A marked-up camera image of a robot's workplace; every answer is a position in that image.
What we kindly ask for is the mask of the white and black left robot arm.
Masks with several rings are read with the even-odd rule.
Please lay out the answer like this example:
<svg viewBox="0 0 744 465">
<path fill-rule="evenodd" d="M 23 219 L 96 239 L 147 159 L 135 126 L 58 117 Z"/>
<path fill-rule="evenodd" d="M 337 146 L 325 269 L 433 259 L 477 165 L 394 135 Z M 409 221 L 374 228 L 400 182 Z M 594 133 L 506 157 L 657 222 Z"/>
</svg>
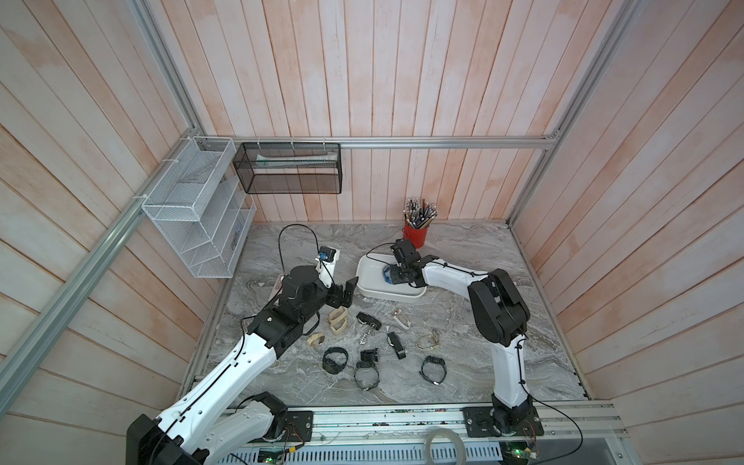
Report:
<svg viewBox="0 0 744 465">
<path fill-rule="evenodd" d="M 232 414 L 231 403 L 302 335 L 328 305 L 348 307 L 358 279 L 333 283 L 324 265 L 300 265 L 256 314 L 236 346 L 189 393 L 155 419 L 141 415 L 126 434 L 128 464 L 214 464 L 246 443 L 289 436 L 287 407 L 265 391 Z"/>
</svg>

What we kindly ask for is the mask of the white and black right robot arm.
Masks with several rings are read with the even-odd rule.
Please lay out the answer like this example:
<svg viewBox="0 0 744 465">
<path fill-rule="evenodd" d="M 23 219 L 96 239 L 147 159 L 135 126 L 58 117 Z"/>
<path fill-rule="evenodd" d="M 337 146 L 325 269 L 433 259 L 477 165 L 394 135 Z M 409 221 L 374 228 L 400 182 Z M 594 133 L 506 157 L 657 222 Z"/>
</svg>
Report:
<svg viewBox="0 0 744 465">
<path fill-rule="evenodd" d="M 524 379 L 522 350 L 531 314 L 509 273 L 463 269 L 433 255 L 422 257 L 405 238 L 397 240 L 391 251 L 395 263 L 384 269 L 389 284 L 441 288 L 470 302 L 476 327 L 491 344 L 493 362 L 492 407 L 484 435 L 544 435 Z"/>
</svg>

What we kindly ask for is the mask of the gold bracelet watch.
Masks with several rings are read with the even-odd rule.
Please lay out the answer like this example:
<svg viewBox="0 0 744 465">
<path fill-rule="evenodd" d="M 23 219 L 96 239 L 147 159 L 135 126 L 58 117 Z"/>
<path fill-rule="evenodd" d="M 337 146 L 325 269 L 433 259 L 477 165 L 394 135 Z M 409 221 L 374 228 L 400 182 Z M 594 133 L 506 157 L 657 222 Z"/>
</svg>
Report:
<svg viewBox="0 0 744 465">
<path fill-rule="evenodd" d="M 422 351 L 437 350 L 441 343 L 441 332 L 432 329 L 430 334 L 424 335 L 417 341 L 417 348 Z"/>
</svg>

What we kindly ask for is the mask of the small beige strap watch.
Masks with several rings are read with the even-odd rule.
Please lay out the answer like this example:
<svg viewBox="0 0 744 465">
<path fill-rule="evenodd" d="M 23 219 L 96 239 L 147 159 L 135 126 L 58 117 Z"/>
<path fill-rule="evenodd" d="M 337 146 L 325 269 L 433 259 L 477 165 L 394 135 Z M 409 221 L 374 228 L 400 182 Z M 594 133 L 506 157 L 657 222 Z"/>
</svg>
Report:
<svg viewBox="0 0 744 465">
<path fill-rule="evenodd" d="M 314 333 L 307 339 L 307 345 L 312 348 L 318 348 L 326 342 L 326 339 L 327 337 L 323 333 Z"/>
</svg>

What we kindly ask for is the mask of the cream silicone watch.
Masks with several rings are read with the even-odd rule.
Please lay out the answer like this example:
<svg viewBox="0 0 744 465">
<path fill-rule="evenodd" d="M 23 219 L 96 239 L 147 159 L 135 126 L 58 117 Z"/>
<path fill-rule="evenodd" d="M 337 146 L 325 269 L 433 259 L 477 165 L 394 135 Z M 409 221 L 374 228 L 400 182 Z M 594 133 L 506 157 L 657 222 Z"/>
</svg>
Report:
<svg viewBox="0 0 744 465">
<path fill-rule="evenodd" d="M 339 307 L 329 313 L 329 327 L 335 335 L 343 334 L 349 327 L 349 309 Z"/>
</svg>

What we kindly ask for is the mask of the blue translucent plastic watch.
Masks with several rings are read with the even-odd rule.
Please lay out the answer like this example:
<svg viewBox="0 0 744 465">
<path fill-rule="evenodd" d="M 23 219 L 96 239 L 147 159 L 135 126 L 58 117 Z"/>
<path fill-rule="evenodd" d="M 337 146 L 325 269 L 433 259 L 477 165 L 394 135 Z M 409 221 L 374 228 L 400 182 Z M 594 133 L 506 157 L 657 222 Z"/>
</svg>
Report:
<svg viewBox="0 0 744 465">
<path fill-rule="evenodd" d="M 403 279 L 400 276 L 399 266 L 393 265 L 392 263 L 384 267 L 383 277 L 387 284 L 398 285 L 403 282 Z"/>
</svg>

